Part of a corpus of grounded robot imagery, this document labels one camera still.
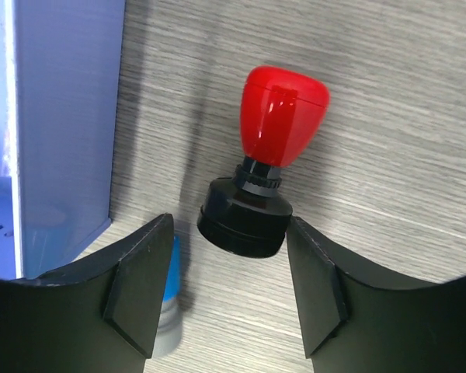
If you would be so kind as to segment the red black stamp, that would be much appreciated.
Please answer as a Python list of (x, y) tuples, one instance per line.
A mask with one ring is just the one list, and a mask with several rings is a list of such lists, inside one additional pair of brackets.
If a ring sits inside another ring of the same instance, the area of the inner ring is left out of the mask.
[(315, 78), (268, 65), (249, 72), (239, 115), (245, 157), (233, 176), (210, 182), (197, 220), (206, 240), (249, 258), (277, 254), (293, 214), (281, 172), (307, 148), (329, 103)]

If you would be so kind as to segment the blue grey glue stick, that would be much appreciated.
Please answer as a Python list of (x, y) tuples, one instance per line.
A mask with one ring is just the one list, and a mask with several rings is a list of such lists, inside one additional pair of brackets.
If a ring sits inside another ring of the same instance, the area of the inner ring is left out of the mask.
[(180, 241), (175, 236), (152, 353), (154, 359), (172, 353), (181, 342), (183, 318), (178, 300), (180, 285)]

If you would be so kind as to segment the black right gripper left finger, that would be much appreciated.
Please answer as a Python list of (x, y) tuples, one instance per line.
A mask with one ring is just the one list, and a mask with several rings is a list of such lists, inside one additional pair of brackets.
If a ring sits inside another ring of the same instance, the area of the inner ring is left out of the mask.
[(152, 356), (172, 256), (161, 214), (34, 279), (0, 279), (0, 372), (141, 372)]

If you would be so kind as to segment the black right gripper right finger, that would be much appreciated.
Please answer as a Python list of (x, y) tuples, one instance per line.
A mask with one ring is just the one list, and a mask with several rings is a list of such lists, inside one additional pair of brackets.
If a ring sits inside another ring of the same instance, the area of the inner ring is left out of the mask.
[(466, 372), (466, 275), (442, 284), (383, 267), (292, 218), (287, 248), (316, 372)]

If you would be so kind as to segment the four colour drawer organizer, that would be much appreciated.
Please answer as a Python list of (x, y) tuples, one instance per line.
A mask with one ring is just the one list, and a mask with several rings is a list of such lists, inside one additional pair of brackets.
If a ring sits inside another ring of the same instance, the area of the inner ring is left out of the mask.
[(109, 226), (122, 1), (0, 1), (0, 278)]

